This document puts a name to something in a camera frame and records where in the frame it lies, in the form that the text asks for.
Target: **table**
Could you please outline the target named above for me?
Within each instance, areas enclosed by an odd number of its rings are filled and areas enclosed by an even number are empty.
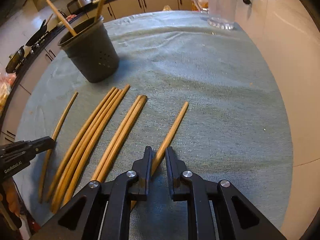
[[[197,12],[169,11],[105,23],[120,57],[119,69],[98,84],[85,80],[61,51],[34,89],[17,140],[51,135],[74,90],[79,91],[49,162],[44,192],[71,141],[112,87],[131,85],[100,137],[77,186],[86,185],[113,134],[138,94],[148,101],[106,181],[131,168],[145,146],[158,149],[183,102],[188,111],[171,146],[187,168],[204,179],[230,180],[280,228],[292,176],[290,128],[277,84],[259,50],[239,27],[214,29]],[[44,154],[14,176],[39,224],[51,216],[39,204]],[[149,199],[132,211],[130,239],[186,239],[187,204],[170,199],[165,161],[150,185]]]

